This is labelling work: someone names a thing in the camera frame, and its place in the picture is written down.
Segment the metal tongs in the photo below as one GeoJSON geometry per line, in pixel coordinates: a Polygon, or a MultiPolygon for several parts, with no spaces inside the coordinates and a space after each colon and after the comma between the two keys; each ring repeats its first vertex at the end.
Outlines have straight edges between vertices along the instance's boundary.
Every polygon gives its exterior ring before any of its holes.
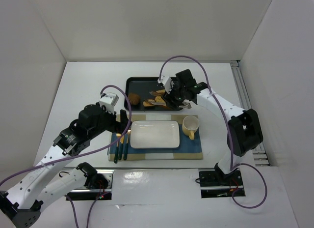
{"type": "MultiPolygon", "coordinates": [[[[164,104],[163,103],[158,103],[158,102],[156,102],[155,101],[155,99],[150,99],[152,102],[153,102],[153,104],[155,105],[155,106],[159,106],[159,107],[164,107],[164,104]]],[[[166,102],[166,106],[167,107],[169,107],[170,109],[172,109],[172,110],[176,110],[176,109],[191,109],[192,108],[192,106],[191,106],[191,104],[190,103],[188,103],[188,102],[185,102],[185,101],[183,101],[181,104],[179,104],[178,106],[177,105],[175,105],[174,103],[172,103],[172,102],[166,102]]]]}

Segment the large bread slice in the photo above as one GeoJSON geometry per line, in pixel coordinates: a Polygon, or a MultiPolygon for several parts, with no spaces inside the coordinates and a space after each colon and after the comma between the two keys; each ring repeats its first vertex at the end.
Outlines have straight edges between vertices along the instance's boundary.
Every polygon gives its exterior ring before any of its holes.
{"type": "Polygon", "coordinates": [[[165,107],[166,109],[170,109],[169,107],[166,106],[166,102],[162,99],[161,96],[156,96],[156,97],[155,97],[155,101],[158,102],[158,103],[163,103],[163,104],[164,104],[164,107],[165,107]]]}

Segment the small round bun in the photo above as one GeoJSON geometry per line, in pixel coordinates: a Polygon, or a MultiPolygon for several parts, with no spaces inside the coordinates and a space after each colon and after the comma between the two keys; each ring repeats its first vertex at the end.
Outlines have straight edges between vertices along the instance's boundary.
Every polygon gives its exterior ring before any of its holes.
{"type": "Polygon", "coordinates": [[[148,99],[148,100],[143,101],[143,106],[145,108],[151,108],[151,107],[154,107],[155,105],[153,104],[153,102],[150,99],[148,99]]]}

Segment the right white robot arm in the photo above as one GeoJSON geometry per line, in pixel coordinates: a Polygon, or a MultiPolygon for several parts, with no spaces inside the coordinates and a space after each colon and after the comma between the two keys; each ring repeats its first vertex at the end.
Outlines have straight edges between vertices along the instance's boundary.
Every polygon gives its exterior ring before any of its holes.
{"type": "Polygon", "coordinates": [[[175,78],[160,74],[158,83],[165,89],[162,98],[168,107],[183,108],[193,102],[223,119],[230,152],[214,168],[222,179],[230,177],[240,166],[242,157],[263,142],[259,117],[254,109],[245,110],[232,104],[218,95],[208,81],[196,82],[189,69],[177,73],[175,78]]]}

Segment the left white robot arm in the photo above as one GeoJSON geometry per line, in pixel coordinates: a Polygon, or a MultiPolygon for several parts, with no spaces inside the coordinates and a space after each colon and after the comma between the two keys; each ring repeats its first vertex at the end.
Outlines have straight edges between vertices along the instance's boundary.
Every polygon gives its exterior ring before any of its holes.
{"type": "Polygon", "coordinates": [[[108,112],[100,104],[90,104],[79,112],[68,128],[53,141],[43,159],[15,186],[0,193],[0,209],[17,228],[29,228],[41,213],[70,191],[85,187],[94,188],[105,178],[87,162],[80,163],[67,175],[55,182],[51,180],[104,131],[124,134],[130,126],[125,110],[108,112]]]}

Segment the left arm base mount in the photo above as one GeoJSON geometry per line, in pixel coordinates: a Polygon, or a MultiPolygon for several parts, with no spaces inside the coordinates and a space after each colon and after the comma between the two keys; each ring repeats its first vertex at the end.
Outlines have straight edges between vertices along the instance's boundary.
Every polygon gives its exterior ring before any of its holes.
{"type": "Polygon", "coordinates": [[[98,170],[98,179],[92,187],[80,187],[72,190],[67,196],[73,201],[92,201],[112,199],[113,170],[98,170]]]}

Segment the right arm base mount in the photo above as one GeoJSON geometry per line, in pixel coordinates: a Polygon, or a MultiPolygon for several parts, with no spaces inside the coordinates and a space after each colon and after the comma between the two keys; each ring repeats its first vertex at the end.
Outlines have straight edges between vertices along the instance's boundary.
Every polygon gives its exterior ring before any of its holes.
{"type": "Polygon", "coordinates": [[[200,185],[201,198],[227,198],[244,197],[241,172],[236,170],[230,177],[220,180],[215,171],[199,171],[199,177],[195,182],[200,185]]]}

